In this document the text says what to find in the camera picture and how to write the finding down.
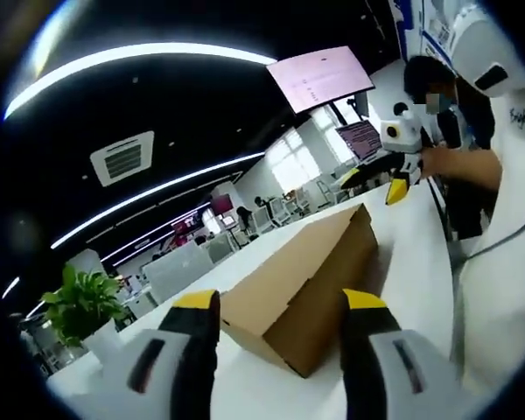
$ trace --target ceiling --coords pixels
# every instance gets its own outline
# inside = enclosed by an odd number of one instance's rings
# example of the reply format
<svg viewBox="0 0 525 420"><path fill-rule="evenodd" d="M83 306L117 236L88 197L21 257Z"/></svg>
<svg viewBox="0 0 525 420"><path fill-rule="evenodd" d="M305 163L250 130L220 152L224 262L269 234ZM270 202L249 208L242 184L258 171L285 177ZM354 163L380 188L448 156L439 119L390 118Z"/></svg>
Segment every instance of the ceiling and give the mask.
<svg viewBox="0 0 525 420"><path fill-rule="evenodd" d="M168 41L227 46L277 60L348 45L370 74L398 57L387 0L217 3L88 2L41 75L90 53ZM13 95L30 81L25 70L12 80ZM84 248L110 254L206 202L215 185L236 180L257 159L167 187L48 249L83 221L171 179L264 151L306 118L292 114L264 66L214 56L122 59L49 87L5 120L0 139L0 200L5 214L17 217L6 220L18 221L22 214L46 244L31 254L31 263L12 260L10 278L21 273L22 281L5 299L7 305L28 312L42 292L59 287L59 267L67 258ZM148 130L155 133L151 168L103 187L89 155Z"/></svg>

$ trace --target window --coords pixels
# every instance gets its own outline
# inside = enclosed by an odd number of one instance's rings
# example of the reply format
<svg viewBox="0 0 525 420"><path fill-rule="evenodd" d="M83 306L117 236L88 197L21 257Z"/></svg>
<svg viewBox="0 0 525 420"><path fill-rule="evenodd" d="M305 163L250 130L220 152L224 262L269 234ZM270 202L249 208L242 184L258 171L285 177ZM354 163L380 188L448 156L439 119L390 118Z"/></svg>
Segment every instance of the window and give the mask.
<svg viewBox="0 0 525 420"><path fill-rule="evenodd" d="M267 152L272 174L287 193L321 174L315 159L294 129L289 130Z"/></svg>
<svg viewBox="0 0 525 420"><path fill-rule="evenodd" d="M340 113L346 119L348 124L357 123L360 118L354 112L352 107L347 104L346 99L341 99L334 103L339 109ZM369 118L363 116L364 120L369 120L374 128L379 132L381 120L379 116L375 113L374 107L371 103L367 104L369 109ZM340 127L340 121L333 113L333 111L328 106L321 107L316 109L311 113L313 121L317 125L318 129L324 135L326 143L331 149L332 154L336 157L339 164L343 164L350 159L354 159L355 155L352 153L347 144L342 140L339 133L336 132L336 128Z"/></svg>
<svg viewBox="0 0 525 420"><path fill-rule="evenodd" d="M206 226L206 228L214 235L217 235L219 232L221 232L220 223L218 223L216 220L216 216L214 216L212 209L208 208L202 214L202 222L204 223L204 226Z"/></svg>

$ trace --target white desk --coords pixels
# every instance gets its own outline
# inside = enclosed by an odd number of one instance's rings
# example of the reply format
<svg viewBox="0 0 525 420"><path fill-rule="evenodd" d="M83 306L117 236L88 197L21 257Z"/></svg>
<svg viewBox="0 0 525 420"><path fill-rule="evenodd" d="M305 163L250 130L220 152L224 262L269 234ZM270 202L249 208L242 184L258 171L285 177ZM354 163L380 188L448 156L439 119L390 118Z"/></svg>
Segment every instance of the white desk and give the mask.
<svg viewBox="0 0 525 420"><path fill-rule="evenodd" d="M406 199L387 207L384 205L387 187L384 185L261 236L127 327L120 333L122 340L132 340L145 328L157 328L172 301L183 293L231 289L308 221L363 202L371 214L380 248L392 251L381 297L402 328L418 331L448 356L453 319L452 275L430 189L422 182L411 188ZM309 379L301 379L242 350L225 333L221 334L217 353L213 419L344 418L346 397L337 354ZM51 376L48 383L61 396L81 394L93 388L100 374L97 359L89 353Z"/></svg>

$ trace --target air conditioning vent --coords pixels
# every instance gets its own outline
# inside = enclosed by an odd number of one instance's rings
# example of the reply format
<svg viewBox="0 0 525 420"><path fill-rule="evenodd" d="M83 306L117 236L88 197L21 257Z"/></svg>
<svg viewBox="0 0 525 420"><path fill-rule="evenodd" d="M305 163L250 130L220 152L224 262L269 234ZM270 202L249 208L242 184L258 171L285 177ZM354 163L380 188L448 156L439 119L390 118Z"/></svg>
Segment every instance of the air conditioning vent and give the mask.
<svg viewBox="0 0 525 420"><path fill-rule="evenodd" d="M110 186L151 166L154 132L146 131L94 151L91 163L103 186Z"/></svg>

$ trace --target white shirt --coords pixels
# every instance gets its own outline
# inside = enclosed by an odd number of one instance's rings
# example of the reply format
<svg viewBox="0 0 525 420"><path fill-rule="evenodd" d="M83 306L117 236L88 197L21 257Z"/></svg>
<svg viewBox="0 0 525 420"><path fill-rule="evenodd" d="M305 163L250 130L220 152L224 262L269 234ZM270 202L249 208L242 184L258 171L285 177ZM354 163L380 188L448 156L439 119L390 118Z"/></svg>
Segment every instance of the white shirt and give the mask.
<svg viewBox="0 0 525 420"><path fill-rule="evenodd" d="M492 101L492 147L503 173L493 218L476 251L525 224L525 91ZM525 359L525 232L468 262L459 279L464 316L464 384L497 389Z"/></svg>

